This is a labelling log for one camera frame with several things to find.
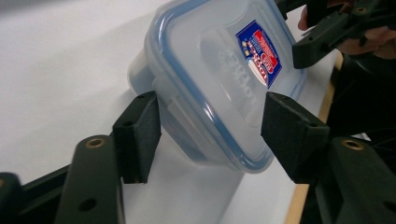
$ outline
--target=transparent plastic container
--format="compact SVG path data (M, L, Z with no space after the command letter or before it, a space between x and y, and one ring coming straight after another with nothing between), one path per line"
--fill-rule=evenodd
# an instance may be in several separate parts
M304 84L293 43L273 0L174 1L157 10L139 71L153 77L162 125L193 161L259 173L274 157L261 137L265 93L296 99Z

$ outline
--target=human hand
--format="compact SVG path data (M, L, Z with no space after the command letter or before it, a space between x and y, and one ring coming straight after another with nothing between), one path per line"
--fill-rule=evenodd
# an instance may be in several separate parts
M353 0L329 0L328 7L344 4L341 11L348 13L353 7L353 2ZM298 23L300 30L308 29L307 17L307 10L304 8ZM349 55L372 52L375 56L383 59L396 59L396 31L383 26L366 31L364 36L367 38L364 46L360 46L359 39L348 39L337 48Z

